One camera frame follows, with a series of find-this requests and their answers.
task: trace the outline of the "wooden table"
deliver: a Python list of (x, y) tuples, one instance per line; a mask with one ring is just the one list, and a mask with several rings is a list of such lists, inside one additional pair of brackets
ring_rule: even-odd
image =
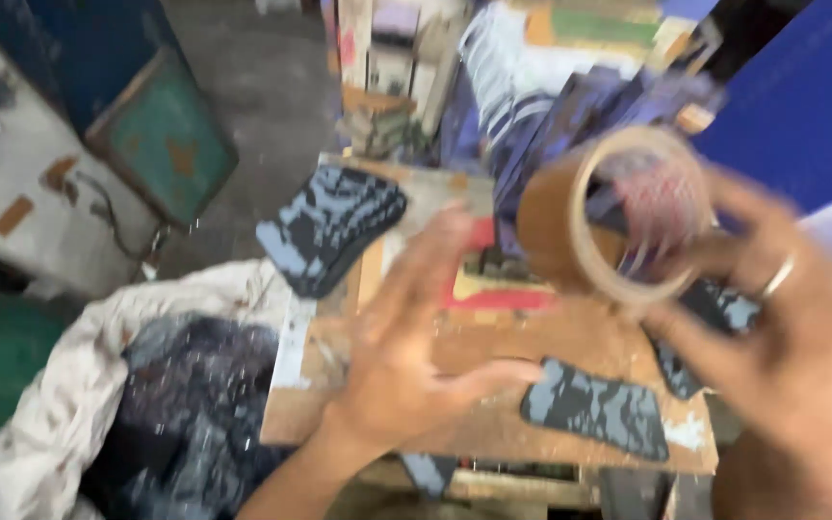
[[(325, 160), (342, 161), (399, 182), (410, 205), (399, 225), (368, 248), (332, 295), (318, 302), (288, 303), (260, 433), (263, 443), (299, 444), (316, 428), (323, 406), (343, 384), (337, 360), (348, 354), (349, 342), (340, 331), (341, 323), (375, 295), (406, 239), (422, 230), (450, 199), (468, 200), (478, 217), (492, 212), (489, 179), (331, 156)], [(689, 401), (673, 397), (641, 328), (613, 314), (604, 303), (579, 295), (535, 313), (449, 309), (436, 323), (433, 361), (446, 373), (462, 373), (495, 355), (529, 359), (551, 355), (595, 375), (652, 389), (669, 429), (669, 460), (651, 463), (605, 443), (530, 426), (519, 416), (520, 390), (484, 400), (460, 421), (408, 442), (401, 452), (696, 474), (715, 470), (717, 451), (704, 395)]]

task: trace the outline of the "white cloth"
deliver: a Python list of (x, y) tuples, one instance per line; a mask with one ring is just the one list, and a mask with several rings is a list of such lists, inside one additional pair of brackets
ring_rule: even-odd
[(77, 503), (78, 483), (114, 421), (128, 372), (120, 353), (142, 325), (198, 311), (279, 330), (290, 294), (271, 262), (250, 260), (88, 305), (0, 428), (0, 520), (101, 517)]

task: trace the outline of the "brown tape roll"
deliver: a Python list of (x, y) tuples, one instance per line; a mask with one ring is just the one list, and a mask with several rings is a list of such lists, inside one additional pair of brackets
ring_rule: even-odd
[(519, 242), (532, 271), (561, 292), (598, 292), (623, 305), (642, 306), (676, 296), (690, 273), (656, 284), (618, 274), (627, 239), (587, 222), (586, 190), (596, 166), (609, 156), (647, 153), (689, 183), (687, 200), (697, 234), (711, 229), (713, 212), (701, 163), (691, 147), (666, 130), (627, 127), (607, 134), (539, 170), (525, 188), (518, 214)]

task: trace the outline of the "wedding band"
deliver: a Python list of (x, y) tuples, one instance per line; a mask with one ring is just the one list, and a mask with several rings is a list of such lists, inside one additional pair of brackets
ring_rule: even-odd
[(792, 269), (795, 268), (795, 257), (789, 255), (788, 258), (785, 259), (785, 262), (782, 263), (782, 266), (779, 268), (779, 271), (776, 271), (776, 275), (769, 280), (766, 288), (763, 289), (763, 292), (760, 293), (760, 300), (766, 300), (772, 293), (782, 285), (782, 282), (785, 281), (785, 278), (789, 278), (789, 275), (792, 274)]

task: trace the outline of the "concrete floor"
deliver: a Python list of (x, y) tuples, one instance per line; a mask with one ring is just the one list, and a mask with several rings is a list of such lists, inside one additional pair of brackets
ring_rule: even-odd
[(190, 235), (163, 248), (159, 276), (179, 278), (264, 256), (255, 239), (312, 172), (331, 135), (338, 85), (326, 71), (323, 22), (260, 16), (251, 2), (166, 7), (198, 84), (239, 151), (239, 166)]

